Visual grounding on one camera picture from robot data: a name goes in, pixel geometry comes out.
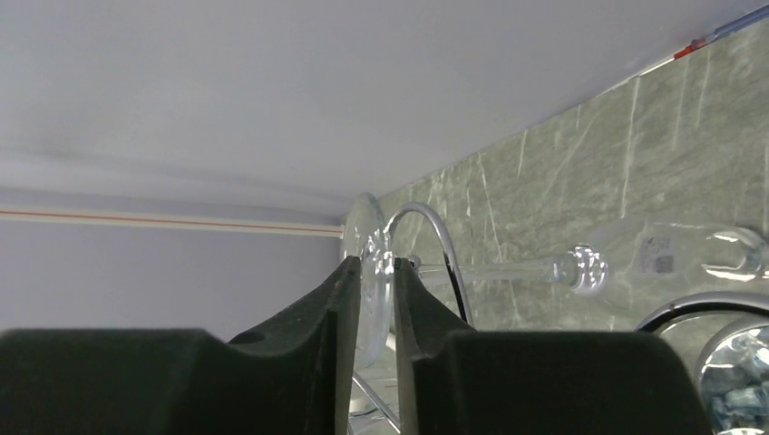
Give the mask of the white PVC pipe frame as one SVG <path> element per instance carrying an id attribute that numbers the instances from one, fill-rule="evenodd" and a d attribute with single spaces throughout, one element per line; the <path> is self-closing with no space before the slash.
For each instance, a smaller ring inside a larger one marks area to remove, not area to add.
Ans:
<path id="1" fill-rule="evenodd" d="M 665 59 L 664 61 L 646 69 L 643 72 L 640 72 L 638 74 L 638 77 L 641 77 L 643 75 L 646 75 L 648 73 L 651 73 L 655 71 L 656 69 L 672 63 L 675 60 L 681 59 L 683 57 L 688 56 L 689 54 L 700 50 L 709 44 L 712 44 L 716 41 L 719 41 L 721 39 L 726 38 L 727 36 L 734 34 L 746 27 L 749 27 L 755 23 L 761 22 L 764 19 L 768 17 L 768 5 L 763 5 L 762 7 L 754 10 L 753 12 L 749 14 L 745 14 L 741 16 L 738 19 L 735 19 L 732 22 L 729 22 L 727 24 L 724 24 L 715 30 L 713 30 L 711 33 L 701 37 L 697 38 L 695 40 L 692 40 L 688 45 L 686 45 L 684 48 L 679 50 L 678 52 L 674 53 L 669 58 Z"/>

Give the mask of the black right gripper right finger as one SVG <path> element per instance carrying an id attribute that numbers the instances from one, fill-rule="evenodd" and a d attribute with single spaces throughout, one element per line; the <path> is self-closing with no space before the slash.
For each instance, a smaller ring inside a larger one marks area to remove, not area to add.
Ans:
<path id="1" fill-rule="evenodd" d="M 404 434 L 708 434 L 677 354 L 649 333 L 482 332 L 394 262 Z"/>

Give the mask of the chrome wine glass rack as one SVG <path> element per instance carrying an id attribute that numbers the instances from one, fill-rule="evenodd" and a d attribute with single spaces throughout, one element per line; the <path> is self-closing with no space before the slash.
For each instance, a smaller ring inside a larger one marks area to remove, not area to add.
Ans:
<path id="1" fill-rule="evenodd" d="M 392 241 L 400 220 L 416 213 L 433 227 L 443 250 L 441 265 L 410 261 L 427 285 L 450 284 L 459 316 L 471 322 L 466 286 L 470 282 L 542 282 L 600 302 L 614 315 L 641 329 L 662 333 L 686 320 L 732 313 L 737 320 L 703 351 L 695 376 L 702 379 L 712 358 L 736 337 L 758 337 L 768 330 L 768 296 L 747 291 L 768 280 L 768 245 L 754 231 L 721 224 L 688 225 L 650 217 L 622 218 L 604 225 L 564 252 L 536 260 L 462 266 L 449 230 L 421 202 L 408 202 L 385 217 L 375 198 L 360 197 L 347 217 L 343 256 L 362 263 L 361 308 L 353 381 L 394 431 L 396 411 L 365 381 L 362 370 L 375 362 L 391 336 L 394 313 Z"/>

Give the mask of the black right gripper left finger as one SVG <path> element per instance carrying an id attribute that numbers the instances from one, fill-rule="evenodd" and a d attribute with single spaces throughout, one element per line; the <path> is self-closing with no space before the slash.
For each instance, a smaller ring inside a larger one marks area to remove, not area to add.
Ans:
<path id="1" fill-rule="evenodd" d="M 229 341 L 200 329 L 1 334 L 4 434 L 344 434 L 361 264 Z"/>

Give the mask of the clear wine glass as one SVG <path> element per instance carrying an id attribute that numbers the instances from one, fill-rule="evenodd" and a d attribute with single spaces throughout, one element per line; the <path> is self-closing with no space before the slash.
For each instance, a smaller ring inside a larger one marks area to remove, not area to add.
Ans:
<path id="1" fill-rule="evenodd" d="M 594 298 L 619 314 L 645 315 L 656 297 L 678 298 L 707 291 L 744 291 L 768 276 L 768 240 L 745 227 L 686 223 L 653 217 L 623 217 L 604 224 L 563 252 L 541 259 L 463 266 L 438 214 L 409 202 L 385 217 L 370 193 L 359 195 L 341 238 L 342 257 L 361 263 L 361 308 L 355 365 L 371 365 L 384 349 L 394 314 L 394 232 L 415 213 L 438 237 L 443 262 L 417 264 L 425 284 L 453 288 L 459 316 L 473 319 L 466 289 L 473 281 L 543 282 Z"/>
<path id="2" fill-rule="evenodd" d="M 768 432 L 768 321 L 744 317 L 720 329 L 694 375 L 714 434 Z"/>

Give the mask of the white diagonal pole red stripe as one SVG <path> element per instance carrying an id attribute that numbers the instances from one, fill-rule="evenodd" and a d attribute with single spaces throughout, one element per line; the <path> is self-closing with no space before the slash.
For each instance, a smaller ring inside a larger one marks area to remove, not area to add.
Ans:
<path id="1" fill-rule="evenodd" d="M 292 222 L 258 221 L 214 217 L 184 217 L 146 213 L 118 213 L 94 210 L 57 208 L 20 208 L 3 205 L 1 219 L 72 225 L 101 225 L 189 229 L 233 233 L 274 234 L 288 236 L 330 237 L 341 239 L 343 226 L 314 225 Z"/>

